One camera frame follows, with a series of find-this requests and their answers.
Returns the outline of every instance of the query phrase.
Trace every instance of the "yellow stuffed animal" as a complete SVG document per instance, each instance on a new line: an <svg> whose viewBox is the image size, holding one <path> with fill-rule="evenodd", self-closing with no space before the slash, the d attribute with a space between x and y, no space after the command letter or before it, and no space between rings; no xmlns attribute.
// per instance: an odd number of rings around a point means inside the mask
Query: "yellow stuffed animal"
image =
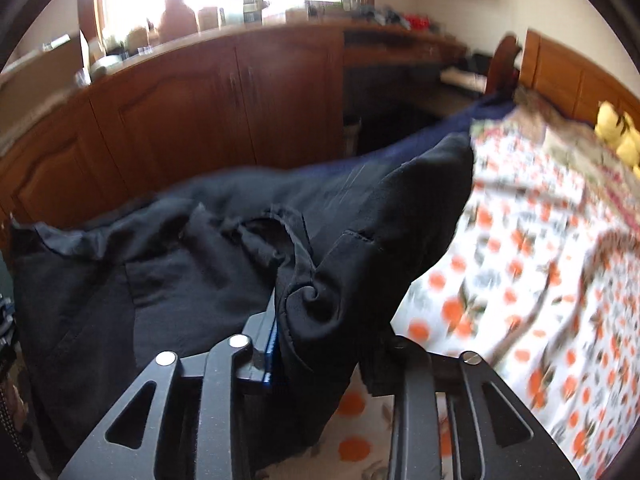
<svg viewBox="0 0 640 480"><path fill-rule="evenodd" d="M640 178L640 133L631 116L625 112L621 117L614 106L605 101L600 105L595 131L598 138L615 150L618 158Z"/></svg>

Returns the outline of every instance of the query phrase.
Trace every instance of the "headboard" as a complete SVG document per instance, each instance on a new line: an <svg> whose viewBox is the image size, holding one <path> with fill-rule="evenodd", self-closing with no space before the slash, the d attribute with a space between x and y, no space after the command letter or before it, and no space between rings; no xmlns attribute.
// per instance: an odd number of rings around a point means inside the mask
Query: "headboard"
<svg viewBox="0 0 640 480"><path fill-rule="evenodd" d="M640 124L640 100L610 73L566 46L530 30L520 83L547 98L568 118L595 124L598 106L611 102Z"/></svg>

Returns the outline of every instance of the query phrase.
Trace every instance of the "blue fabric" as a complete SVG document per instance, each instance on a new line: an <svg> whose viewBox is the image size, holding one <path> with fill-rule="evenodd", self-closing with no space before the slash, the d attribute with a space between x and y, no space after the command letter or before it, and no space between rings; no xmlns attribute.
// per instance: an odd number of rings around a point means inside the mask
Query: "blue fabric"
<svg viewBox="0 0 640 480"><path fill-rule="evenodd" d="M468 134L474 120L500 120L511 113L514 108L515 103L510 99L506 100L498 94L486 96L459 114L448 117L435 126L420 130L391 146L362 156L307 166L296 172L316 173L319 176L339 174L351 171L355 166L369 160L386 160L399 165L434 148L449 134Z"/></svg>

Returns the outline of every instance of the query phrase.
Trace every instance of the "black fabric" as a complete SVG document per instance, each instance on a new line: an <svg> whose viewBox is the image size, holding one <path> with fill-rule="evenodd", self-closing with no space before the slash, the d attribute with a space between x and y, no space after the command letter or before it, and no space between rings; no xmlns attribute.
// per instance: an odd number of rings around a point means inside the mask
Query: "black fabric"
<svg viewBox="0 0 640 480"><path fill-rule="evenodd" d="M73 452L158 352L207 351L275 285L288 415L314 443L411 281L449 245L472 163L468 137L451 136L399 168L231 171L84 230L15 225L17 321L55 431Z"/></svg>

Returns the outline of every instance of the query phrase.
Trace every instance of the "cabinet door panel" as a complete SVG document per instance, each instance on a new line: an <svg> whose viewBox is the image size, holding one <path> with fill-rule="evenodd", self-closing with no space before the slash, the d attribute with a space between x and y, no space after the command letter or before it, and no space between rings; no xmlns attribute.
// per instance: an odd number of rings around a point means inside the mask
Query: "cabinet door panel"
<svg viewBox="0 0 640 480"><path fill-rule="evenodd" d="M0 162L0 203L19 221L68 228L128 197L86 101L37 125Z"/></svg>
<svg viewBox="0 0 640 480"><path fill-rule="evenodd" d="M295 168L342 149L342 35L303 30L254 34L238 64L256 161Z"/></svg>
<svg viewBox="0 0 640 480"><path fill-rule="evenodd" d="M233 46L163 54L113 76L92 104L133 195L255 164Z"/></svg>

